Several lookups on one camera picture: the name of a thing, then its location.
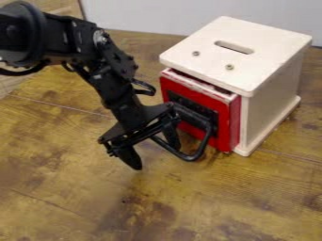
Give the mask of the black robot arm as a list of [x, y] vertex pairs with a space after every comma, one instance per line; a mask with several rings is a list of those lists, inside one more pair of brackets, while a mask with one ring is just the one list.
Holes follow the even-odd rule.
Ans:
[[115, 126], [99, 137], [107, 153], [132, 169], [141, 169], [135, 145], [152, 139], [171, 153], [181, 147], [179, 121], [169, 103], [144, 105], [153, 86], [135, 78], [139, 65], [115, 45], [96, 24], [42, 12], [25, 1], [0, 7], [0, 75], [22, 76], [60, 65], [92, 86], [103, 106], [112, 111]]

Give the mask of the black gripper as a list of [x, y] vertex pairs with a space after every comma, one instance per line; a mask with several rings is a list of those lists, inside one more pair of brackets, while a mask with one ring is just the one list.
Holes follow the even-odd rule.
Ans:
[[103, 100], [104, 107], [111, 110], [117, 122], [99, 137], [97, 143], [105, 147], [107, 153], [117, 157], [133, 170], [141, 170], [141, 161], [135, 145], [163, 133], [163, 146], [177, 151], [181, 148], [176, 125], [179, 115], [172, 103], [144, 105], [137, 97]]

